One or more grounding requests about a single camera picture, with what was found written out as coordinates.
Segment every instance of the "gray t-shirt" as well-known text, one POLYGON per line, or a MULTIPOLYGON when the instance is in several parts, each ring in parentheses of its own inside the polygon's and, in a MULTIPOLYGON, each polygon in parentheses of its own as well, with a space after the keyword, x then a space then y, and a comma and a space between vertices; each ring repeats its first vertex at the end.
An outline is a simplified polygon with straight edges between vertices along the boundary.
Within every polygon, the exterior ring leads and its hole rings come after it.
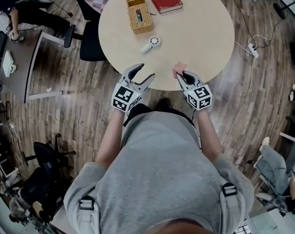
POLYGON ((71 224, 84 195, 95 199, 104 234, 141 234, 172 219, 190 219, 221 233, 221 178, 233 183, 251 211, 250 181, 221 155, 214 164, 199 147, 194 127, 183 117, 163 112, 136 116, 127 125, 122 150, 106 171, 85 164, 66 193, 71 224))

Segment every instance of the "chair armrest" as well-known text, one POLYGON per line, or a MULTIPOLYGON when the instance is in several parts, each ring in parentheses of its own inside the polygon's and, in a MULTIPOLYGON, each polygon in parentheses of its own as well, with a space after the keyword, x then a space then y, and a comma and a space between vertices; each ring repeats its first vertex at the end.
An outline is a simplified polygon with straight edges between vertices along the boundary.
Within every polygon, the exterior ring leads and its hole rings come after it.
POLYGON ((64 44, 63 44, 64 48, 69 48, 71 46, 74 30, 75 30, 75 24, 72 24, 69 27, 69 29, 65 32, 64 44))

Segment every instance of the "brown desk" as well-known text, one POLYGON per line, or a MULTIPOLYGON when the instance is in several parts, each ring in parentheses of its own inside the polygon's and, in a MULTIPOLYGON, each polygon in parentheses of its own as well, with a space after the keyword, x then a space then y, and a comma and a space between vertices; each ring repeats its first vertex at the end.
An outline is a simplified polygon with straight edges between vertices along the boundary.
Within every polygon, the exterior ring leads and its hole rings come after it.
POLYGON ((38 52, 39 45, 43 38, 57 42, 64 43, 63 40, 44 33, 42 30, 27 30, 25 31, 25 40, 19 43, 13 43, 8 39, 0 67, 0 80, 19 100, 24 103, 27 100, 53 97, 62 95, 62 91, 50 91, 48 93, 30 95, 30 82, 33 72, 33 67, 38 52), (2 68, 4 55, 6 51, 10 51, 14 60, 14 65, 17 69, 6 77, 2 68))

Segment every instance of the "round table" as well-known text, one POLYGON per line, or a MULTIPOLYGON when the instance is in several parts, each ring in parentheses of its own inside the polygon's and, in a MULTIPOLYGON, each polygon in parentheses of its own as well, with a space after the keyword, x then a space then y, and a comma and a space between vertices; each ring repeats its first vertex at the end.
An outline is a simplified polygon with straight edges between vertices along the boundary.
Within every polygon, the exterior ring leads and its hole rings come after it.
POLYGON ((196 73, 203 82, 215 77, 227 64, 234 47, 232 19, 220 0, 181 0, 183 8, 159 14, 151 0, 146 0, 154 29, 135 35, 130 28, 126 0, 109 0, 99 23, 102 50, 111 65, 123 73, 126 68, 144 63, 133 81, 141 82, 155 73, 150 88, 181 90, 173 78, 177 62, 196 73), (140 49, 151 36, 162 44, 146 54, 140 49))

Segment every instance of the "power strip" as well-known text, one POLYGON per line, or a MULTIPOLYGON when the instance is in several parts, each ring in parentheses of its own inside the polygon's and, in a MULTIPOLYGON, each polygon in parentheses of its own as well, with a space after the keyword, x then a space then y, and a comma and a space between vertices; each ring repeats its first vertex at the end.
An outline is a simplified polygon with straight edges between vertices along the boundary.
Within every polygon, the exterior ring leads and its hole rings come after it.
POLYGON ((259 57, 258 52, 254 49, 254 46, 250 43, 248 44, 248 48, 250 50, 250 53, 253 54, 253 56, 257 59, 259 57))

